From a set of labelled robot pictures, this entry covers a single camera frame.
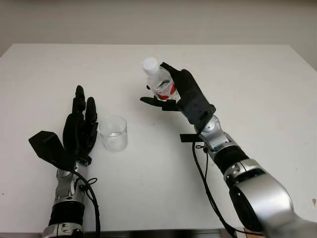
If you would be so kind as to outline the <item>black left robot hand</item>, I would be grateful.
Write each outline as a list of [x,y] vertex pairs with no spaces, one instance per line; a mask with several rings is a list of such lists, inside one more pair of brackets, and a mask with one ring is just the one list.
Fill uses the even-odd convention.
[[78,85],[72,103],[72,113],[63,129],[63,146],[66,152],[84,166],[91,164],[89,156],[97,139],[97,110],[93,97],[85,99],[84,89]]

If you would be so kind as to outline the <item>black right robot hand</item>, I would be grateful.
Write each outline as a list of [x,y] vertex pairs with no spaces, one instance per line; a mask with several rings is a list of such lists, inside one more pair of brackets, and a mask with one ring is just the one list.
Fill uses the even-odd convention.
[[177,70],[165,62],[161,63],[161,66],[170,73],[180,99],[178,102],[164,102],[156,98],[141,97],[140,100],[163,111],[180,111],[188,120],[212,118],[215,107],[205,98],[192,74],[186,69]]

